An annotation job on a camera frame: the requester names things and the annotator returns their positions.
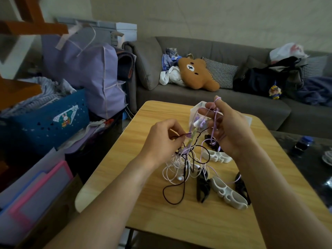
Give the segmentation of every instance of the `gray sofa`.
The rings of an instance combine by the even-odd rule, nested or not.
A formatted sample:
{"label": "gray sofa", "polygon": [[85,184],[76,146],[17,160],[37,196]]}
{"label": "gray sofa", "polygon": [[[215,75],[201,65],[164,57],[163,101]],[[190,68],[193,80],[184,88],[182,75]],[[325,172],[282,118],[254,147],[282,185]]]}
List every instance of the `gray sofa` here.
{"label": "gray sofa", "polygon": [[[266,63],[271,49],[178,37],[152,37],[136,42],[126,42],[124,48],[137,56],[135,74],[128,83],[129,106],[136,112],[146,101],[159,100],[178,104],[196,105],[212,101],[220,96],[232,108],[259,117],[269,130],[310,135],[332,139],[332,108],[310,106],[288,98],[270,98],[219,89],[217,92],[193,90],[175,84],[160,85],[161,57],[166,48],[178,49],[180,56],[192,53],[194,58],[213,59],[218,62],[241,66],[249,55]],[[327,53],[306,51],[311,56]],[[332,55],[324,70],[324,76],[332,76]]]}

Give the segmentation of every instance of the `black and white pillow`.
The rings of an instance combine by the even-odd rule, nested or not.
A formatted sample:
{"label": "black and white pillow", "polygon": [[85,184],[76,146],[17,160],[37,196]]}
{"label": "black and white pillow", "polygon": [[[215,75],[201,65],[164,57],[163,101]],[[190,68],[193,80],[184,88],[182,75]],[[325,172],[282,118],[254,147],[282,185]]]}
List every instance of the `black and white pillow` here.
{"label": "black and white pillow", "polygon": [[212,78],[218,82],[220,88],[233,88],[233,79],[238,69],[236,65],[223,64],[205,57],[202,57],[202,59],[206,63],[207,70],[211,73]]}
{"label": "black and white pillow", "polygon": [[307,64],[302,69],[302,77],[322,76],[326,66],[327,56],[307,58]]}

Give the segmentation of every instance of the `blue plastic laundry basket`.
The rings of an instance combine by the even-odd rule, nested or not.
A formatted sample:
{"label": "blue plastic laundry basket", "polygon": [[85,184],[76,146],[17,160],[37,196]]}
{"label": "blue plastic laundry basket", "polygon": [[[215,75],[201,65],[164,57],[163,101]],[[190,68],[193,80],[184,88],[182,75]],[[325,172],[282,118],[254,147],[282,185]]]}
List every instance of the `blue plastic laundry basket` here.
{"label": "blue plastic laundry basket", "polygon": [[88,124],[82,89],[33,112],[0,118],[0,145],[5,151],[44,155]]}

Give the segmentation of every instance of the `wooden table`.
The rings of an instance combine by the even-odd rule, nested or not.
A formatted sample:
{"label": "wooden table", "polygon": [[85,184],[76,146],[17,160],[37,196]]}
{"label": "wooden table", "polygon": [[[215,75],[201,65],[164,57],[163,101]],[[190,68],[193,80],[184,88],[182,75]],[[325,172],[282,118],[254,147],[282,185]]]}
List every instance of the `wooden table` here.
{"label": "wooden table", "polygon": [[[89,205],[139,153],[153,124],[175,118],[187,131],[190,108],[188,105],[147,101],[77,195],[77,211],[81,212]],[[251,117],[251,129],[259,144],[295,192],[332,231],[332,216],[327,208],[262,121]],[[225,182],[233,181],[238,173],[233,161],[228,164],[210,162],[209,165]],[[162,195],[163,188],[169,184],[161,175],[163,168],[164,165],[160,166],[148,179],[127,227],[210,248],[265,248],[252,206],[243,211],[234,209],[213,191],[203,204],[198,203],[196,180],[193,178],[186,182],[184,200],[176,206],[168,204]],[[175,202],[181,198],[182,190],[182,186],[171,187],[165,194]]]}

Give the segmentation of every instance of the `blue jar lid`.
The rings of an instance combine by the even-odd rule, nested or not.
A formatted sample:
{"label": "blue jar lid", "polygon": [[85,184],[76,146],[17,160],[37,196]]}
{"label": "blue jar lid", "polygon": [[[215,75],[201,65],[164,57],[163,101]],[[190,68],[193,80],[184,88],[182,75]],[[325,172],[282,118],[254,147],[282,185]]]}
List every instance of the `blue jar lid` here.
{"label": "blue jar lid", "polygon": [[301,140],[309,143],[313,142],[313,138],[311,136],[306,136],[306,135],[302,136]]}

